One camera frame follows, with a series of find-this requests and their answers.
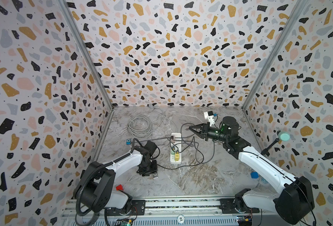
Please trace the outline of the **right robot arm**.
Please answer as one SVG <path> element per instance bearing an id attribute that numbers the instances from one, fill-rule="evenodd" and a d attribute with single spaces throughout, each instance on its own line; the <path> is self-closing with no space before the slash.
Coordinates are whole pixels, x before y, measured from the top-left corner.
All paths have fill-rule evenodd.
<path id="1" fill-rule="evenodd" d="M 221 142 L 229 154 L 252 168 L 274 188 L 274 193 L 243 189 L 233 201 L 232 206 L 237 212 L 267 210 L 277 213 L 291 225 L 303 223 L 304 217 L 313 212 L 315 204 L 311 182 L 304 176 L 298 178 L 286 172 L 259 153 L 239 136 L 239 124 L 235 118 L 224 117 L 218 129 L 208 122 L 190 126 L 189 130 L 206 141 Z"/>

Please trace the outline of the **white power strip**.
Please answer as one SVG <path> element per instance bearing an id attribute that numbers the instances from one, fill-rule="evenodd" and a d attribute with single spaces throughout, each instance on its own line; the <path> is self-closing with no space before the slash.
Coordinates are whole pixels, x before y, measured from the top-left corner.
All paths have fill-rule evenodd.
<path id="1" fill-rule="evenodd" d="M 170 163 L 181 164 L 182 157 L 180 152 L 182 151 L 182 135 L 181 133 L 171 133 L 170 141 Z"/>

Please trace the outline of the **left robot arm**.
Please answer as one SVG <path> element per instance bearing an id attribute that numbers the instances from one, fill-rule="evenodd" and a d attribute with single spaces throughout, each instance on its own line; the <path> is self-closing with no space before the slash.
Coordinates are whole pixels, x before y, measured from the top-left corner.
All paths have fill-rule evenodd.
<path id="1" fill-rule="evenodd" d="M 155 151 L 160 149 L 152 141 L 142 145 L 133 139 L 132 147 L 123 156 L 108 162 L 92 162 L 83 172 L 81 179 L 73 191 L 76 200 L 75 223 L 78 226 L 92 226 L 101 213 L 106 225 L 109 216 L 118 216 L 118 226 L 131 226 L 138 216 L 145 213 L 145 201 L 135 201 L 123 189 L 114 187 L 115 179 L 133 167 L 142 177 L 155 176 L 158 172 Z"/>

